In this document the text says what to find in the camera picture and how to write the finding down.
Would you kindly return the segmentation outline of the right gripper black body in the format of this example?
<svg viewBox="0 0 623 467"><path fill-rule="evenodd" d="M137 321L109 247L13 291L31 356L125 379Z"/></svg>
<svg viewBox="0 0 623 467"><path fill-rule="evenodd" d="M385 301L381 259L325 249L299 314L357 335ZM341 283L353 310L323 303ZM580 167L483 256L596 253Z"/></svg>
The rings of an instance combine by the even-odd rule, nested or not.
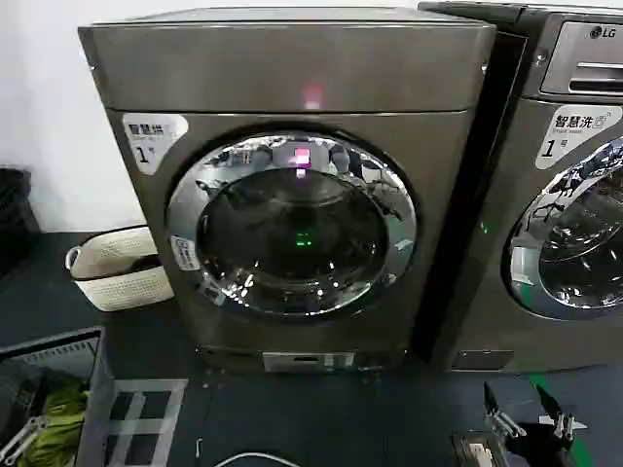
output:
<svg viewBox="0 0 623 467"><path fill-rule="evenodd" d="M530 466L575 467L571 454L573 439L557 436L553 425L522 422L519 426L524 435L504 437L504 446L514 454L523 457Z"/></svg>

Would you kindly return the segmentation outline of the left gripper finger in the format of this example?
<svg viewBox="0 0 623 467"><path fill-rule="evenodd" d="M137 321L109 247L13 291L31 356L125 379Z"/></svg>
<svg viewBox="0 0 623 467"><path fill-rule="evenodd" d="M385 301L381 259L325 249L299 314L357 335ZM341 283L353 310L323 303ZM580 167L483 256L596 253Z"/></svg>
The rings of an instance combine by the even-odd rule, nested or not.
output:
<svg viewBox="0 0 623 467"><path fill-rule="evenodd" d="M38 435L42 430L48 427L49 422L49 418L45 415L30 417L13 437L13 441L25 441L31 436Z"/></svg>
<svg viewBox="0 0 623 467"><path fill-rule="evenodd" d="M13 438L3 447L3 460L16 461L27 448L37 439L42 431L35 436L27 438L25 441L13 441Z"/></svg>

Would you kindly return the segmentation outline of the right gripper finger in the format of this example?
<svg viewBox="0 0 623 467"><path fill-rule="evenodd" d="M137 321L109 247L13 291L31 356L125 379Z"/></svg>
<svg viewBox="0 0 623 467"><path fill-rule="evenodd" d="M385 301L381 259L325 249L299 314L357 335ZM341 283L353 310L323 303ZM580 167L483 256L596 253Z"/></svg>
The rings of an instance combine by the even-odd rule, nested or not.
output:
<svg viewBox="0 0 623 467"><path fill-rule="evenodd" d="M485 420L498 436L524 437L527 435L524 428L499 408L494 392L486 381L484 382L484 408Z"/></svg>
<svg viewBox="0 0 623 467"><path fill-rule="evenodd" d="M540 384L535 386L542 408L554 422L554 436L557 438L573 438L577 429L587 426L575 420L572 413L564 413L557 400Z"/></svg>

